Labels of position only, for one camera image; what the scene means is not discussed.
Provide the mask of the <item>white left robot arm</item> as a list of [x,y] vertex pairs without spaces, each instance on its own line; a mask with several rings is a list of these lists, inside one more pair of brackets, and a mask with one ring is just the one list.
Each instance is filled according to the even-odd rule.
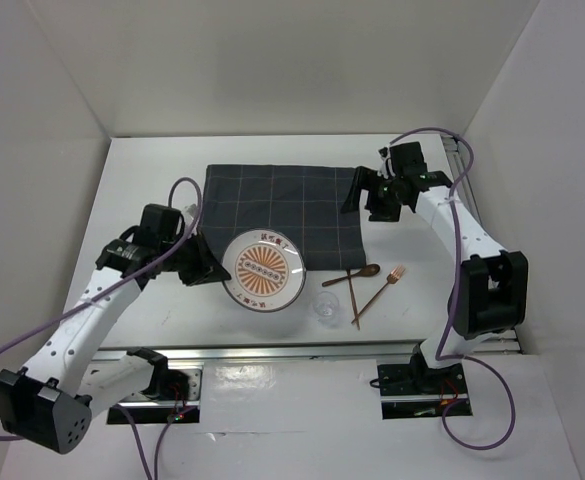
[[186,377],[167,358],[133,347],[114,365],[94,368],[94,355],[148,283],[177,273],[186,286],[229,279],[197,229],[200,210],[148,204],[141,221],[104,247],[89,283],[45,345],[17,371],[0,372],[5,431],[59,454],[82,441],[91,420],[133,394],[148,399],[184,393]]

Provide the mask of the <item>copper knife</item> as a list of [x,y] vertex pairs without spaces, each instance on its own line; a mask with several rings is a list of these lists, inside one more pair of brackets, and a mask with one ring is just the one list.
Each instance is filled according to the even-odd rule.
[[357,329],[357,331],[360,331],[360,320],[359,320],[359,310],[358,310],[358,305],[357,305],[357,301],[356,301],[356,294],[354,291],[354,286],[353,286],[353,281],[352,281],[352,271],[351,269],[347,269],[346,270],[346,274],[348,275],[348,288],[349,288],[349,294],[350,294],[350,300],[351,300],[351,307],[352,307],[352,312],[353,312],[353,320],[351,321],[351,324],[355,326],[355,328]]

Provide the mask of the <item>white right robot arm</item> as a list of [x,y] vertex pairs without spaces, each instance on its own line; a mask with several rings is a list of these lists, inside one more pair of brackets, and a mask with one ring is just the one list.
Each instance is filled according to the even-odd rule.
[[420,216],[455,263],[448,318],[415,349],[408,379],[420,392],[432,391],[448,369],[480,343],[521,324],[525,318],[529,263],[509,251],[473,217],[442,171],[431,171],[419,143],[381,149],[382,165],[356,168],[341,210],[365,208],[372,222],[396,222],[403,208]]

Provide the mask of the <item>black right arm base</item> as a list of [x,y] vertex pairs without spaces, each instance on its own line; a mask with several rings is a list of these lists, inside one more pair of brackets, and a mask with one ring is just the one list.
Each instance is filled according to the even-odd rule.
[[412,358],[408,364],[380,364],[369,381],[381,398],[384,420],[472,416],[472,407],[460,364],[431,370]]

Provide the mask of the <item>clear plastic cup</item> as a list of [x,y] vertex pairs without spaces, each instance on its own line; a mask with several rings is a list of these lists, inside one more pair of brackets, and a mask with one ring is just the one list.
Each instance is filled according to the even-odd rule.
[[311,303],[311,312],[316,321],[330,329],[341,323],[341,309],[338,298],[331,292],[319,293]]

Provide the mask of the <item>dark grey checked cloth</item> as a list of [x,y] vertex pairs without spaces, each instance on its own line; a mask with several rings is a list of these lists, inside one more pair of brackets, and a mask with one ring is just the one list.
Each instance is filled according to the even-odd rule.
[[366,263],[358,212],[343,214],[355,170],[348,167],[212,164],[206,169],[201,229],[217,259],[252,229],[281,233],[309,271]]

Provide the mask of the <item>copper fork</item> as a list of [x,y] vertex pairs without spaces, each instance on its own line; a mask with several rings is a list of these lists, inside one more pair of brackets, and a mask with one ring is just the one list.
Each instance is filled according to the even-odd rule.
[[385,284],[373,295],[373,297],[364,305],[362,310],[355,315],[351,323],[360,328],[361,317],[374,305],[374,303],[382,296],[385,290],[398,283],[406,273],[406,267],[404,265],[398,265],[395,267],[386,277]]

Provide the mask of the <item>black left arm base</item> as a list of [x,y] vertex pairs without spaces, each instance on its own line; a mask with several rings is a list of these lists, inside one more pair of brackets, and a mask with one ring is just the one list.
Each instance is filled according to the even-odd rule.
[[200,367],[170,369],[156,385],[132,393],[118,406],[139,425],[165,425],[169,421],[197,424],[200,421],[202,380]]

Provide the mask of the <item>orange patterned white plate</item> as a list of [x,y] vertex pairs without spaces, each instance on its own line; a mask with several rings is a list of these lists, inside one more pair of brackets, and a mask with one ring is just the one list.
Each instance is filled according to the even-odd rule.
[[296,245],[280,232],[252,229],[228,244],[221,262],[230,274],[223,282],[229,297],[253,312],[273,313],[301,294],[306,267]]

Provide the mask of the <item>copper spoon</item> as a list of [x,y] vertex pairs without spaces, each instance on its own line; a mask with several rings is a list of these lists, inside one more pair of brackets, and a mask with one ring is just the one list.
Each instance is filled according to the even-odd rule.
[[380,271],[381,271],[381,267],[378,264],[368,264],[354,273],[352,273],[352,272],[346,273],[344,276],[324,281],[322,283],[322,286],[323,287],[330,287],[330,286],[336,285],[338,283],[341,283],[343,281],[352,280],[354,278],[374,277],[377,274],[379,274]]

